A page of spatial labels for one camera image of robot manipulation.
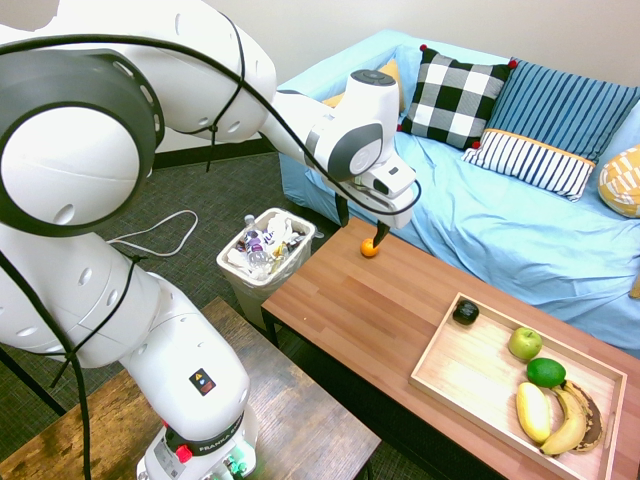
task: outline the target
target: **blue striped pillow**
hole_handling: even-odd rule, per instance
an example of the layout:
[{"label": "blue striped pillow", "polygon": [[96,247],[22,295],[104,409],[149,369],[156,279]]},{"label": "blue striped pillow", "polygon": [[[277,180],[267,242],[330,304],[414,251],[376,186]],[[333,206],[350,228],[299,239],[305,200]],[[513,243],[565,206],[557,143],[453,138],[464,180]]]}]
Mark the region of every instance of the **blue striped pillow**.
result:
[{"label": "blue striped pillow", "polygon": [[514,59],[487,128],[538,140],[597,162],[640,98],[624,87]]},{"label": "blue striped pillow", "polygon": [[480,147],[462,160],[486,170],[516,177],[534,187],[577,202],[595,164],[589,160],[509,132],[487,129]]}]

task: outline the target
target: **yellow banana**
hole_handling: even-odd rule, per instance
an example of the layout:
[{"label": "yellow banana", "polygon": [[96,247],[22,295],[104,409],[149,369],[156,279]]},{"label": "yellow banana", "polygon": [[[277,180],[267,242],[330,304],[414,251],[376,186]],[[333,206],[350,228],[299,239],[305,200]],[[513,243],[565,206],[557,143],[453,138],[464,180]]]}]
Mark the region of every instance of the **yellow banana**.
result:
[{"label": "yellow banana", "polygon": [[587,417],[582,405],[571,393],[559,386],[553,387],[552,390],[564,412],[564,422],[542,444],[540,451],[545,455],[560,455],[580,444],[587,431]]},{"label": "yellow banana", "polygon": [[605,430],[600,409],[596,405],[596,402],[593,401],[593,398],[591,398],[591,395],[571,380],[566,380],[562,385],[562,389],[576,397],[587,417],[587,431],[574,450],[579,452],[593,450],[598,443],[600,443],[600,440],[602,440]]},{"label": "yellow banana", "polygon": [[542,443],[551,435],[551,412],[547,398],[533,383],[518,386],[516,409],[520,425],[534,442]]}]

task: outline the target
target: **wooden coffee table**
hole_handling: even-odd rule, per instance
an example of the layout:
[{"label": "wooden coffee table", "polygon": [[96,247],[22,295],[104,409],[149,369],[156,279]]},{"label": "wooden coffee table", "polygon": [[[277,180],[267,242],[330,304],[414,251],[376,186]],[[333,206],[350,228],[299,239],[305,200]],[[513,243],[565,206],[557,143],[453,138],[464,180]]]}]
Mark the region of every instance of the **wooden coffee table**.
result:
[{"label": "wooden coffee table", "polygon": [[507,478],[559,478],[409,384],[451,302],[464,292],[628,375],[613,479],[640,463],[640,360],[388,236],[364,258],[375,227],[352,218],[266,302],[278,319]]},{"label": "wooden coffee table", "polygon": [[[234,348],[251,378],[260,424],[252,480],[351,480],[380,444],[357,418],[220,299],[202,313]],[[89,396],[95,480],[133,480],[162,424],[126,371]],[[0,480],[81,480],[82,422],[76,406],[0,463]]]}]

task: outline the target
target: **white cable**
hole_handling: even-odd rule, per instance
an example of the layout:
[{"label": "white cable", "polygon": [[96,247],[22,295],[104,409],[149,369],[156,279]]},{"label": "white cable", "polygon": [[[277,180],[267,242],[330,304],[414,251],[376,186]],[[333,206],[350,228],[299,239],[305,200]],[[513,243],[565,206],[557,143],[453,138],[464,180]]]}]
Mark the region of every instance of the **white cable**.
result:
[{"label": "white cable", "polygon": [[[148,248],[144,248],[144,247],[141,247],[139,245],[136,245],[134,243],[129,243],[129,242],[122,241],[123,238],[129,238],[129,237],[133,237],[135,235],[141,235],[143,233],[150,232],[154,228],[159,227],[163,223],[165,223],[165,222],[171,220],[172,218],[177,217],[178,215],[181,215],[183,213],[192,214],[195,217],[195,221],[193,222],[193,225],[191,226],[189,231],[185,234],[184,238],[182,239],[182,242],[180,242],[180,245],[178,245],[178,248],[176,248],[173,252],[170,252],[170,253],[158,253],[158,252],[154,252],[153,250],[149,250]],[[133,247],[133,248],[137,248],[138,250],[142,250],[143,252],[150,253],[150,254],[155,255],[157,257],[171,257],[172,255],[175,255],[176,253],[178,253],[182,249],[182,247],[184,246],[184,243],[187,241],[187,239],[189,238],[191,233],[193,233],[193,231],[195,230],[196,225],[198,225],[198,215],[196,215],[195,212],[192,212],[191,210],[180,210],[179,212],[176,212],[173,215],[169,215],[167,218],[165,218],[161,222],[156,223],[153,227],[148,228],[147,230],[142,230],[141,232],[135,232],[135,233],[128,233],[126,235],[122,235],[120,237],[116,237],[114,239],[111,239],[107,243],[109,243],[109,244],[111,244],[111,243],[121,243],[123,245],[128,245],[129,247]]]}]

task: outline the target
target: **black and white checkered pillow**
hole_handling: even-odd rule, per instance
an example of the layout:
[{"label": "black and white checkered pillow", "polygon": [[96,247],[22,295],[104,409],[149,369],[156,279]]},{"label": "black and white checkered pillow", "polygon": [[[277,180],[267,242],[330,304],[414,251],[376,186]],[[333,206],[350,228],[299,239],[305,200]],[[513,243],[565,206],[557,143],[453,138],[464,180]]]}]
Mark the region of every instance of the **black and white checkered pillow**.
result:
[{"label": "black and white checkered pillow", "polygon": [[508,65],[460,63],[425,49],[401,130],[460,149],[471,147],[480,140],[510,71]]}]

